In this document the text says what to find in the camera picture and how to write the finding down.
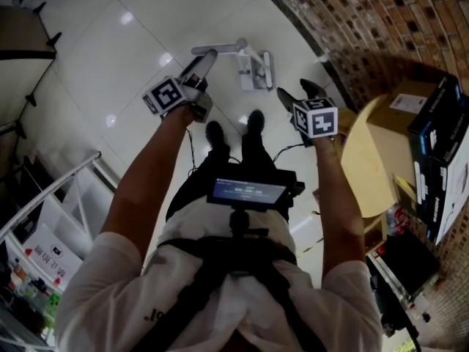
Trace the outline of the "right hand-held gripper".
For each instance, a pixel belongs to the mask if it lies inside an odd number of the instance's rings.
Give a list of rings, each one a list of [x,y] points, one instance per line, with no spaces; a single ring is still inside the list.
[[[338,133],[338,108],[326,91],[312,81],[301,79],[300,85],[308,99],[295,100],[283,88],[277,96],[287,111],[292,111],[292,124],[300,134],[304,147],[313,145],[313,140],[332,137]]]

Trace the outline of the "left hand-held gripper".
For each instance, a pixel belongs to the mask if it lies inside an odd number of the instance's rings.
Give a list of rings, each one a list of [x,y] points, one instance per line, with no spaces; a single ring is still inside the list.
[[[206,75],[217,59],[217,51],[210,49],[202,56],[196,56],[181,72],[178,80],[173,76],[147,89],[142,97],[153,115],[163,119],[169,112],[189,106],[196,122],[206,122],[212,110],[211,97],[206,90]]]

